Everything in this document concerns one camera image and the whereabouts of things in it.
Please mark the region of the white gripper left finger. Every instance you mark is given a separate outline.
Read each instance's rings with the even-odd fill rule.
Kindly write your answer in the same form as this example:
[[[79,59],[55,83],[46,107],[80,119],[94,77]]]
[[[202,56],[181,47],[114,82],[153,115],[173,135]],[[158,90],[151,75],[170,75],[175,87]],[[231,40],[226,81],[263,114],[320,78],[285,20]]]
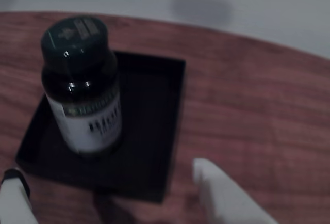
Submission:
[[[1,181],[1,224],[38,224],[30,203],[30,188],[17,168],[4,172]]]

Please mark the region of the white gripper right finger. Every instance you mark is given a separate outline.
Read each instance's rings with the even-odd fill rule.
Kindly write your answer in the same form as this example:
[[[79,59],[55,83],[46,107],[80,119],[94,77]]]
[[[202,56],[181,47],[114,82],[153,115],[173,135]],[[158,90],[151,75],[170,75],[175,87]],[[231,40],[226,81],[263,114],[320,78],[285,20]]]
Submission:
[[[277,223],[212,161],[195,158],[192,172],[209,223]]]

